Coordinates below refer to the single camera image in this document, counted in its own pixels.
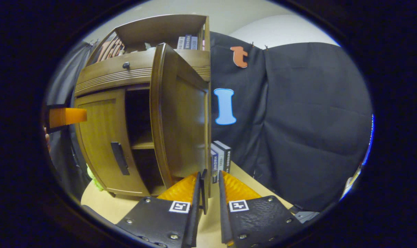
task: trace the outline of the black curtain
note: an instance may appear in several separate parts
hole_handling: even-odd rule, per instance
[[[336,45],[311,42],[259,49],[211,32],[212,89],[234,91],[237,121],[218,125],[212,92],[212,140],[232,161],[287,201],[322,211],[339,200],[367,151],[372,106],[362,75]],[[246,68],[233,62],[241,46]]]
[[[97,42],[95,44],[80,42],[65,55],[49,84],[46,94],[47,105],[63,104],[66,107],[73,107],[73,91],[78,75],[96,44]],[[87,175],[87,165],[78,146],[75,126],[69,125],[51,133],[50,145],[51,160],[62,186],[80,201],[91,179]]]

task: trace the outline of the human hand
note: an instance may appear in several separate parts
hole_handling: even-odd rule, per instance
[[[48,145],[48,151],[51,152],[51,145],[49,144],[49,135],[46,133],[46,127],[43,127],[44,130],[44,138],[46,140],[46,144]]]

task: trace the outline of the wooden table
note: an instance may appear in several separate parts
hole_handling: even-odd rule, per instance
[[[261,196],[275,196],[281,203],[290,209],[293,205],[280,198],[259,182],[254,180],[245,171],[243,171],[234,162],[231,162],[230,174],[247,186],[251,187]],[[106,191],[99,191],[93,182],[86,187],[81,198],[81,204],[92,208],[99,215],[108,221],[117,224],[135,205],[138,203],[133,196],[116,196],[112,197]],[[198,247],[216,248],[225,247],[221,243],[221,219],[220,219],[220,202],[219,202],[219,185],[212,184],[212,197],[208,200],[208,211],[202,215],[199,220],[198,233],[196,238]]]

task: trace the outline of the black door handle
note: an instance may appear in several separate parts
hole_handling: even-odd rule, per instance
[[[124,158],[123,148],[121,147],[121,144],[118,142],[111,142],[111,146],[118,167],[120,167],[121,173],[125,176],[129,176],[129,171],[127,170],[128,166]]]

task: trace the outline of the white book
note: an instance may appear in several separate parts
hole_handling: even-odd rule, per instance
[[[224,171],[224,150],[219,148],[217,145],[213,144],[210,148],[218,154],[218,178],[219,178],[219,171]]]
[[[212,155],[212,184],[218,182],[218,154],[210,149]]]
[[[186,34],[184,38],[184,49],[190,49],[192,41],[192,36],[190,34]]]
[[[178,47],[176,49],[184,49],[184,41],[185,41],[185,37],[180,36],[178,39]]]
[[[192,36],[190,49],[192,49],[192,50],[197,50],[198,49],[198,37]]]
[[[230,173],[230,157],[232,155],[232,148],[219,140],[213,141],[213,143],[224,151],[224,171]]]

